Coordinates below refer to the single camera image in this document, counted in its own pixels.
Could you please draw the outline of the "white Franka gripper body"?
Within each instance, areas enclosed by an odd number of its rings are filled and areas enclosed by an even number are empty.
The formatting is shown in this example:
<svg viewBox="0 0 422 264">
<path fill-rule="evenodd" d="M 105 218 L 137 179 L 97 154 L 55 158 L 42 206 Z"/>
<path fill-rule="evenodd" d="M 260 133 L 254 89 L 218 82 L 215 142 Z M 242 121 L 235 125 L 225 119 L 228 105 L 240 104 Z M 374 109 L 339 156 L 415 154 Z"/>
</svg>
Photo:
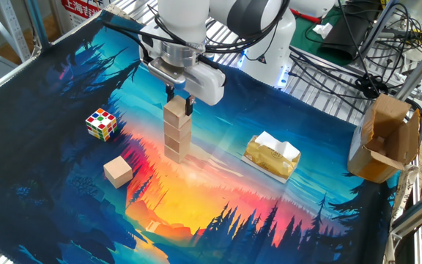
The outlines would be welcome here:
<svg viewBox="0 0 422 264">
<path fill-rule="evenodd" d="M 201 45 L 178 43 L 155 23 L 141 29 L 139 39 L 146 52 L 141 60 L 153 76 L 210 106 L 222 99 L 226 75 L 204 56 Z"/>
</svg>

